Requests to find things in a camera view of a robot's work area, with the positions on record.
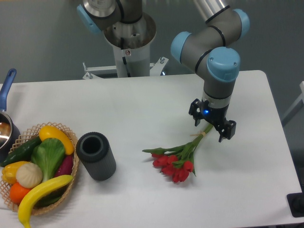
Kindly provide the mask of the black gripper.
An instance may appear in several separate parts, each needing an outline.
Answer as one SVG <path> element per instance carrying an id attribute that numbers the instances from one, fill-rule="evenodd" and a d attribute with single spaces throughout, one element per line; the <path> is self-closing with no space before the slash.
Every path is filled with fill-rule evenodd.
<path id="1" fill-rule="evenodd" d="M 208 100 L 205 102 L 195 99 L 189 108 L 189 115 L 191 115 L 195 121 L 195 126 L 200 124 L 202 119 L 212 124 L 217 130 L 219 130 L 219 140 L 222 142 L 224 139 L 230 140 L 236 132 L 237 123 L 233 120 L 226 120 L 226 114 L 228 106 L 222 108 L 213 108 L 209 106 Z"/>

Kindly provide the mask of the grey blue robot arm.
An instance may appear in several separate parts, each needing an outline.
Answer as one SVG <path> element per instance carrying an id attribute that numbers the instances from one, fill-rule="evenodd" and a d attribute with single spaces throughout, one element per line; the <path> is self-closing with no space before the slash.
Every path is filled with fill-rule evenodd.
<path id="1" fill-rule="evenodd" d="M 239 74 L 240 56 L 230 44 L 250 28 L 248 15 L 232 9 L 224 0 L 197 0 L 206 28 L 193 35 L 179 33 L 171 43 L 171 55 L 204 81 L 201 99 L 194 100 L 189 114 L 196 124 L 206 120 L 231 139 L 236 122 L 226 113 Z M 117 75 L 150 75 L 150 45 L 156 36 L 154 20 L 143 12 L 140 0 L 83 0 L 77 7 L 83 24 L 92 33 L 103 33 L 113 47 Z"/>

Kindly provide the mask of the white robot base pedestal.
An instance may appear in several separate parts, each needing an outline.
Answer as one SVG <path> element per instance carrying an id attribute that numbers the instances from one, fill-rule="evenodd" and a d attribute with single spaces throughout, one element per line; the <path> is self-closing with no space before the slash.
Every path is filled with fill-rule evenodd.
<path id="1" fill-rule="evenodd" d="M 118 78 L 165 75 L 168 58 L 160 57 L 157 62 L 150 62 L 150 46 L 156 37 L 156 24 L 148 14 L 143 13 L 132 24 L 113 24 L 104 30 L 104 37 L 113 48 L 115 65 L 86 67 L 83 63 L 83 79 L 97 79 L 109 74 Z"/>

